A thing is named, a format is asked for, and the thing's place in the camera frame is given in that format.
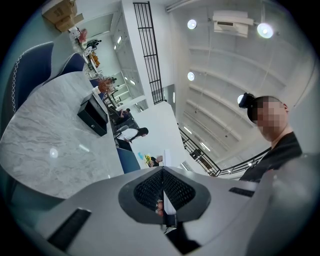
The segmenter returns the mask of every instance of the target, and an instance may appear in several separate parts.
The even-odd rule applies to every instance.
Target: woman with long black hair
[[[116,140],[119,144],[119,148],[132,151],[129,143],[138,137],[146,136],[148,133],[149,133],[149,131],[145,127],[138,128],[138,129],[128,128],[128,129],[124,130]]]

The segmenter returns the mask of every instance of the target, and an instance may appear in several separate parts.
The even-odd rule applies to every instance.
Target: black metal railing
[[[184,149],[188,151],[189,155],[199,164],[202,168],[213,177],[218,176],[221,169],[215,164],[214,161],[200,148],[195,142],[193,142],[187,134],[185,134],[180,128],[180,135],[184,145]]]
[[[152,91],[153,103],[157,104],[164,100],[164,96],[150,2],[134,2],[133,5],[138,23],[143,57]]]
[[[235,173],[239,173],[242,171],[246,171],[249,167],[254,167],[257,163],[259,163],[259,161],[265,156],[265,154],[269,150],[271,150],[271,147],[269,147],[265,151],[261,152],[260,154],[257,154],[256,156],[254,156],[246,161],[243,161],[243,162],[238,163],[234,166],[231,166],[231,167],[228,167],[228,168],[221,170],[218,173],[218,176],[225,175],[225,174],[235,174]]]

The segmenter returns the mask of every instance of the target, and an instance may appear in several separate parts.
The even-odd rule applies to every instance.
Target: vase
[[[98,86],[92,88],[92,92],[95,94],[95,95],[98,95],[101,93],[101,91],[99,90]]]

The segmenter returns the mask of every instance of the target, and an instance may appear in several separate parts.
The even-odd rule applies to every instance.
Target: white shirt
[[[124,130],[117,139],[123,140],[123,141],[124,141],[125,139],[127,139],[127,140],[129,141],[129,140],[131,140],[134,136],[136,136],[137,133],[138,133],[138,130],[128,128],[128,129]]]

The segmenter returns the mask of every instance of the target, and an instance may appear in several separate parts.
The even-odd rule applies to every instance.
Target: black box
[[[92,94],[84,98],[77,115],[98,135],[107,134],[108,115]]]

